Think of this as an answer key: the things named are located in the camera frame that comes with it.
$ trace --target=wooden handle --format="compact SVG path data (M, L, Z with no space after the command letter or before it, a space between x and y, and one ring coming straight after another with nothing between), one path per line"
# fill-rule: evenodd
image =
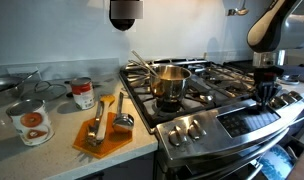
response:
M106 123L108 120L108 107L109 107L109 102L104 102L103 114L102 114L101 122L99 124L99 130L96 134L96 140L102 141L105 137Z

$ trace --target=spatula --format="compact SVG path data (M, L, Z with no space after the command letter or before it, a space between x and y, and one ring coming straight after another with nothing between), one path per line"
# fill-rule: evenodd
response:
M99 124L99 130L96 134L96 140L103 141L105 137L105 131L106 131L106 123L108 119L108 108L109 106L114 102L115 97L113 95L102 95L100 98L100 101L104 104L103 105L103 113L101 122Z

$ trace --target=oven door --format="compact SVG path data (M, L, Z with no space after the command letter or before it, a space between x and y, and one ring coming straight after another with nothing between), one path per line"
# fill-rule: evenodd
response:
M273 138L259 145L254 145L237 154L226 156L211 161L206 161L198 164L187 164L181 167L164 168L160 156L158 157L158 170L156 172L157 179L172 180L172 179L225 179L229 178L232 173L247 166L254 165L253 172L248 172L246 179L252 179L262 168L259 164L260 157L271 147L277 144L289 131L289 128L281 131Z

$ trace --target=can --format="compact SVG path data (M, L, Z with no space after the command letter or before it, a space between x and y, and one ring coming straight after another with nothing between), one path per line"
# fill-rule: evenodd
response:
M6 110L25 145L42 144L54 135L51 120L45 110L45 103L28 99L14 104Z
M70 85L77 108L85 110L94 106L95 101L91 78L75 78L70 81Z

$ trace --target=oven handle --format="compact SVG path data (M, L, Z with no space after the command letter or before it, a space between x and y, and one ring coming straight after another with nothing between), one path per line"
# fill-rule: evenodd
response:
M222 167L220 169L216 169L211 172L206 173L199 173L192 175L191 177L187 178L186 180L192 180L192 179L200 179L202 177L207 177L209 179L219 179L222 176L225 176L229 174L230 172L234 172L238 170L239 168L242 168L243 166L247 165L250 161L253 159L256 159L258 156L269 150L271 147L273 147L275 144L277 144L289 131L289 128L286 128L283 130L280 134L278 134L276 137L274 137L270 142L268 142L266 145L260 147L259 149L255 150L253 153L248 154L241 158L240 160L236 161L233 164L227 165L225 167Z

